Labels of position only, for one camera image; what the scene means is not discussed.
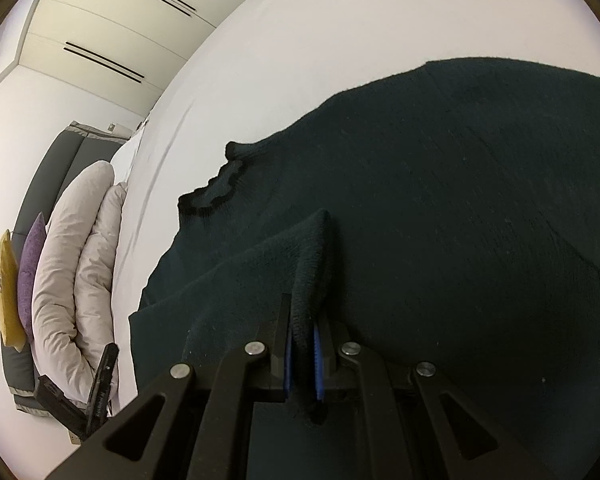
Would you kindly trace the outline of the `dark green knit sweater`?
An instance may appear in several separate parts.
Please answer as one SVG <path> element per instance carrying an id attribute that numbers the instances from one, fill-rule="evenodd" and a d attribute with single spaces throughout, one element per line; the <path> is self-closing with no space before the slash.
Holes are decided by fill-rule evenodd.
<path id="1" fill-rule="evenodd" d="M 291 300 L 400 377 L 428 361 L 562 479 L 600 456 L 600 78 L 460 58 L 341 92 L 178 200 L 131 316 L 135 380 L 219 362 Z"/>

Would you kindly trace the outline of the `white folded duvet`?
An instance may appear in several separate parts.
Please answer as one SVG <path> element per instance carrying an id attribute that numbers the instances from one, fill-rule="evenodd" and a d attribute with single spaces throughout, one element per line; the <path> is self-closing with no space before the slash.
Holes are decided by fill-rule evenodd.
<path id="1" fill-rule="evenodd" d="M 68 398 L 87 404 L 107 344 L 114 341 L 111 293 L 126 186 L 99 160 L 62 192 L 36 270 L 35 364 Z"/>

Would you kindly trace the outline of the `yellow cushion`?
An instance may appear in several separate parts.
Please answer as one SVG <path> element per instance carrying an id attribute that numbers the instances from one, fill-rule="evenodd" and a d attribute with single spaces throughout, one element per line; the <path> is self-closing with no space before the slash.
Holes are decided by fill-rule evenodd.
<path id="1" fill-rule="evenodd" d="M 27 343 L 18 314 L 18 266 L 12 238 L 6 230 L 0 239 L 0 333 L 5 347 L 21 352 Z"/>

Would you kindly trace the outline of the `purple cushion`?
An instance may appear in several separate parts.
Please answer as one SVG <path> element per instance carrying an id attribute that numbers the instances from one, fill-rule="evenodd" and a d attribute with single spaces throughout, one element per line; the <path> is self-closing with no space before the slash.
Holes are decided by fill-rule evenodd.
<path id="1" fill-rule="evenodd" d="M 46 236 L 45 218 L 44 214 L 40 212 L 35 217 L 24 240 L 17 278 L 18 316 L 29 344 L 32 344 L 34 339 L 32 327 L 33 287 Z"/>

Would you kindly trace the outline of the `dark grey headboard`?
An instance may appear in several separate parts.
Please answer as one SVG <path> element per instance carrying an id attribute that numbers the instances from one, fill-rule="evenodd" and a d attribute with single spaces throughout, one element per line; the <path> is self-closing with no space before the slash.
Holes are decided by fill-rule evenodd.
<path id="1" fill-rule="evenodd" d="M 123 144 L 125 140 L 121 138 L 78 122 L 72 122 L 56 136 L 24 194 L 15 229 L 10 233 L 16 260 L 21 258 L 36 217 L 42 214 L 48 218 L 61 193 L 84 168 L 98 160 L 109 162 Z M 31 348 L 25 346 L 18 351 L 3 344 L 1 352 L 6 385 L 16 410 L 34 417 L 50 416 L 33 396 L 38 371 Z"/>

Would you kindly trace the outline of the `white bed sheet mattress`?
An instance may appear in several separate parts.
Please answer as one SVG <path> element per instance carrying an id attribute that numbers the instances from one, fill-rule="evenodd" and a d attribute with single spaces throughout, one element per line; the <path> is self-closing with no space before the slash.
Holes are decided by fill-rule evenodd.
<path id="1" fill-rule="evenodd" d="M 117 406 L 135 396 L 130 315 L 178 232 L 178 198 L 230 141 L 283 130 L 334 94 L 445 58 L 495 56 L 600 77 L 584 0 L 247 0 L 193 54 L 148 116 L 128 171 L 114 265 Z"/>

